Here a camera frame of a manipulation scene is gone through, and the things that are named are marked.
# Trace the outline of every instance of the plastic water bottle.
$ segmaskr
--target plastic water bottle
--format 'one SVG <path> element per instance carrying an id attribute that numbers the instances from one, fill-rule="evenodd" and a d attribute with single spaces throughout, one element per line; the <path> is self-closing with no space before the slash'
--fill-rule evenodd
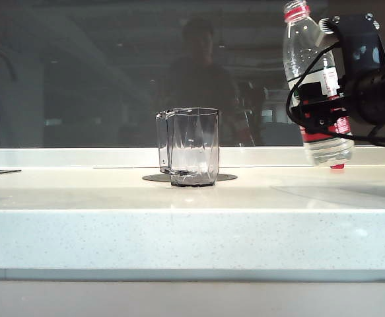
<path id="1" fill-rule="evenodd" d="M 315 33 L 318 25 L 310 18 L 310 8 L 306 1 L 295 0 L 285 5 L 286 33 L 283 40 L 283 65 L 289 88 L 295 85 L 306 71 L 319 51 L 315 45 Z M 320 82 L 322 92 L 329 99 L 337 98 L 337 73 L 332 52 L 324 54 L 305 77 L 302 84 Z M 298 106 L 299 97 L 293 97 L 293 106 Z M 314 166 L 343 168 L 352 156 L 352 140 L 315 133 L 310 134 L 300 127 L 306 156 Z M 337 133 L 351 134 L 348 118 L 340 118 L 329 130 Z"/>

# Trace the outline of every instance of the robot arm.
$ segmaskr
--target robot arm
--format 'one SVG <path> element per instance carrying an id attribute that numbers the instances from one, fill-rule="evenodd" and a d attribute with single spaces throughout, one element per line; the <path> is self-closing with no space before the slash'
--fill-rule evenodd
<path id="1" fill-rule="evenodd" d="M 341 48 L 343 54 L 345 75 L 339 80 L 339 98 L 328 100 L 316 83 L 302 86 L 298 83 L 295 89 L 300 96 L 300 105 L 288 111 L 289 116 L 312 133 L 369 141 L 375 145 L 385 142 L 385 138 L 375 137 L 385 125 L 385 51 L 378 35 L 379 23 L 368 13 L 325 18 L 319 26 L 317 45 L 329 46 L 324 52 Z M 326 127 L 343 116 L 374 125 L 374 129 L 367 137 L 346 137 L 326 131 Z"/>

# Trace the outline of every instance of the red bottle cap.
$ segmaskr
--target red bottle cap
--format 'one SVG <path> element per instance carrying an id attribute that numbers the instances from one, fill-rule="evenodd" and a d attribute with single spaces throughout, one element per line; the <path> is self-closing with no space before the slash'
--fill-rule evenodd
<path id="1" fill-rule="evenodd" d="M 298 7 L 295 7 L 291 10 L 288 10 L 288 11 L 285 10 L 285 22 L 288 23 L 288 22 L 292 21 L 293 19 L 298 18 L 298 17 L 303 17 L 304 15 L 308 16 L 308 15 L 310 15 L 310 13 L 311 13 L 310 7 L 308 5 L 306 5 L 305 2 L 303 2 Z"/>

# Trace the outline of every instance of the black cable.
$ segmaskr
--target black cable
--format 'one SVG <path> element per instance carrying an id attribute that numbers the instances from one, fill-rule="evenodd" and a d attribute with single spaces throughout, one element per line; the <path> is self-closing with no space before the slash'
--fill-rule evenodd
<path id="1" fill-rule="evenodd" d="M 372 130 L 371 132 L 369 133 L 368 137 L 372 137 L 374 140 L 376 139 L 376 135 L 377 133 L 383 129 L 384 127 L 384 124 L 380 124 L 380 125 L 376 125 Z M 381 142 L 372 142 L 373 145 L 376 145 L 378 147 L 385 147 L 385 144 L 384 143 L 381 143 Z"/>
<path id="2" fill-rule="evenodd" d="M 294 92 L 296 91 L 296 89 L 299 87 L 299 85 L 304 81 L 305 77 L 309 74 L 309 72 L 311 72 L 313 66 L 315 66 L 315 64 L 318 62 L 318 60 L 327 52 L 331 51 L 332 49 L 334 48 L 337 48 L 339 47 L 339 43 L 335 43 L 331 46 L 329 46 L 328 48 L 325 48 L 324 50 L 322 50 L 317 56 L 316 58 L 311 62 L 311 64 L 308 66 L 308 68 L 306 69 L 306 71 L 302 74 L 302 76 L 300 77 L 300 79 L 297 81 L 297 83 L 293 86 L 293 88 L 291 89 L 291 91 L 289 92 L 288 94 L 288 97 L 287 97 L 287 101 L 286 101 L 286 113 L 288 115 L 288 117 L 290 117 L 290 119 L 295 122 L 296 124 L 300 125 L 301 127 L 305 128 L 305 130 L 309 133 L 322 133 L 322 134 L 325 134 L 325 135 L 330 135 L 332 137 L 340 137 L 342 139 L 348 139 L 348 140 L 352 140 L 352 141 L 366 141 L 366 142 L 370 142 L 372 143 L 373 145 L 378 145 L 378 146 L 382 146 L 382 147 L 385 147 L 385 137 L 375 137 L 375 135 L 377 134 L 378 130 L 380 130 L 382 127 L 378 127 L 376 126 L 368 136 L 366 137 L 363 137 L 363 136 L 359 136 L 359 135 L 348 135 L 348 134 L 342 134 L 342 133 L 335 133 L 335 132 L 330 132 L 328 131 L 327 129 L 323 129 L 321 127 L 311 127 L 311 126 L 308 126 L 306 124 L 306 122 L 296 118 L 292 112 L 291 112 L 291 100 L 292 100 L 292 96 L 294 94 Z"/>

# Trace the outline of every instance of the bottle label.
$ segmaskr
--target bottle label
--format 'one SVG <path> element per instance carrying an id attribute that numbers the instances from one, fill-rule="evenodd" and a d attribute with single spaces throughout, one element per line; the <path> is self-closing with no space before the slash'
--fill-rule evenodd
<path id="1" fill-rule="evenodd" d="M 297 77 L 289 81 L 289 89 L 292 89 L 299 79 L 300 77 Z M 325 68 L 309 73 L 301 84 L 303 85 L 317 82 L 321 83 L 323 95 L 327 95 L 328 98 L 337 95 L 339 84 L 337 83 L 337 72 L 335 67 Z M 296 107 L 299 105 L 299 95 L 297 91 L 293 94 L 292 101 L 293 106 Z"/>
<path id="2" fill-rule="evenodd" d="M 300 128 L 300 134 L 302 135 L 302 140 L 304 142 L 317 142 L 317 141 L 323 141 L 327 139 L 333 139 L 331 135 L 326 135 L 323 133 L 307 133 L 305 131 L 305 128 Z M 329 126 L 328 130 L 330 132 L 335 133 L 342 133 L 342 134 L 348 134 L 351 132 L 351 126 L 349 125 L 348 117 L 342 117 L 337 119 L 336 123 L 334 125 Z"/>

